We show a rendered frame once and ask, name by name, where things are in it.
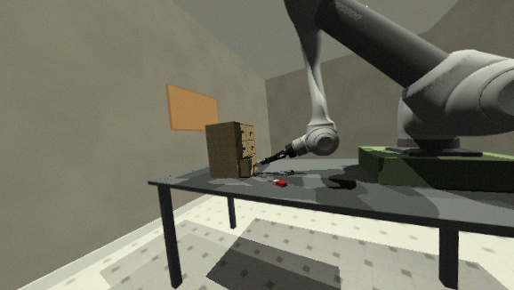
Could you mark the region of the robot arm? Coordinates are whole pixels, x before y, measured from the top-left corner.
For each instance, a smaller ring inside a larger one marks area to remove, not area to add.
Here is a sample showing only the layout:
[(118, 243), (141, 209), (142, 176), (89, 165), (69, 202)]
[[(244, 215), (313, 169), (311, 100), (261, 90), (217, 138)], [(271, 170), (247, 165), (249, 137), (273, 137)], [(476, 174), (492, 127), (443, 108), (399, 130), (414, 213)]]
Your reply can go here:
[(300, 38), (312, 106), (306, 134), (292, 141), (296, 155), (328, 156), (339, 146), (320, 72), (323, 32), (404, 87), (398, 143), (385, 150), (482, 157), (461, 148), (460, 136), (514, 131), (514, 59), (476, 50), (447, 54), (356, 0), (284, 2)]

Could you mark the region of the small wooden chest of drawers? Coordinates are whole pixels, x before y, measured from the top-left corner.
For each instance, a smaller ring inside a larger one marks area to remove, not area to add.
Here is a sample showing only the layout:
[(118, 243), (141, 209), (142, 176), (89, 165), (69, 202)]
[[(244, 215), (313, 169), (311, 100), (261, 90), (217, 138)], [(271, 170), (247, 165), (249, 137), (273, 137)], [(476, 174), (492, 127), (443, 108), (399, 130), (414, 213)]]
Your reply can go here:
[(205, 126), (211, 178), (240, 178), (236, 141), (254, 139), (236, 140), (234, 123), (248, 125), (232, 121)]

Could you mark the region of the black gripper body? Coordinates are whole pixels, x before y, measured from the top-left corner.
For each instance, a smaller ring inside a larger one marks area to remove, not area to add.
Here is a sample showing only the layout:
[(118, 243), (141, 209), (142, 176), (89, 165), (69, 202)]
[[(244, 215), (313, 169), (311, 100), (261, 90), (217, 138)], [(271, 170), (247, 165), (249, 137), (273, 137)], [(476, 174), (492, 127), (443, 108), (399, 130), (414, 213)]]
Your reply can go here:
[(286, 149), (286, 150), (285, 150), (284, 152), (279, 153), (279, 154), (280, 154), (280, 155), (282, 155), (282, 154), (284, 154), (284, 153), (285, 153), (285, 155), (284, 155), (283, 157), (285, 157), (285, 156), (287, 156), (287, 155), (289, 155), (289, 157), (290, 157), (290, 158), (297, 157), (297, 155), (296, 155), (296, 154), (295, 154), (295, 152), (294, 152), (294, 149), (293, 149), (292, 143), (290, 143), (290, 144), (286, 145), (286, 146), (285, 146), (285, 149)]

